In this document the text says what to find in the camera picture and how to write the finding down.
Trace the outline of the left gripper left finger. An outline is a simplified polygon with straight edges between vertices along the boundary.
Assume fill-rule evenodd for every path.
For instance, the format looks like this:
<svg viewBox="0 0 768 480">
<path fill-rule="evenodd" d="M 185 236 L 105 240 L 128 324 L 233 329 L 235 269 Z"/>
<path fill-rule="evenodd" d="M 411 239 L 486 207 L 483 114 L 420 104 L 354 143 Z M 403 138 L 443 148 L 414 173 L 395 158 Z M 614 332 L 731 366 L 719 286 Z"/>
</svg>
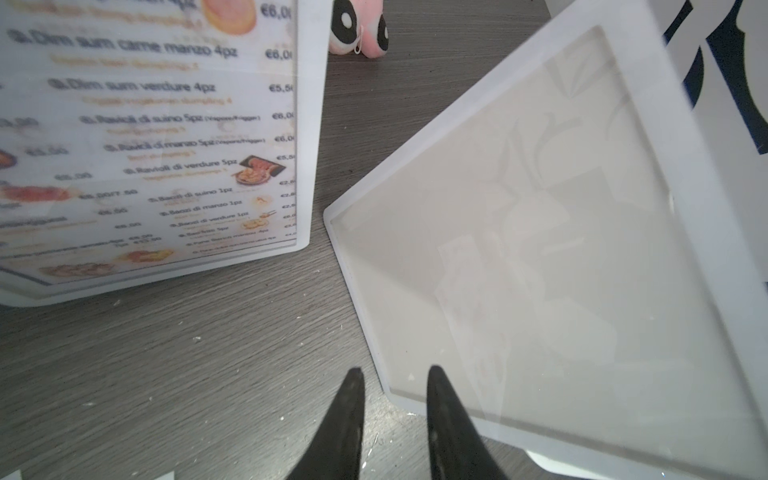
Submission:
<svg viewBox="0 0 768 480">
<path fill-rule="evenodd" d="M 360 475 L 365 380 L 350 369 L 317 432 L 287 479 L 354 479 Z"/>
</svg>

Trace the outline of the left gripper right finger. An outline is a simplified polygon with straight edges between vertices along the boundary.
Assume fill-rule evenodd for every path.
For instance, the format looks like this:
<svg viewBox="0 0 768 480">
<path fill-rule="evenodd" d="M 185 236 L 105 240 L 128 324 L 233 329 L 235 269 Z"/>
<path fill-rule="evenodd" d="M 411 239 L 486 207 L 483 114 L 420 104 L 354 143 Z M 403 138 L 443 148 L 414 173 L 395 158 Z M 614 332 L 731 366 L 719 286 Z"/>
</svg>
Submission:
<svg viewBox="0 0 768 480">
<path fill-rule="evenodd" d="M 439 365 L 428 372 L 426 408 L 432 479 L 507 479 Z"/>
</svg>

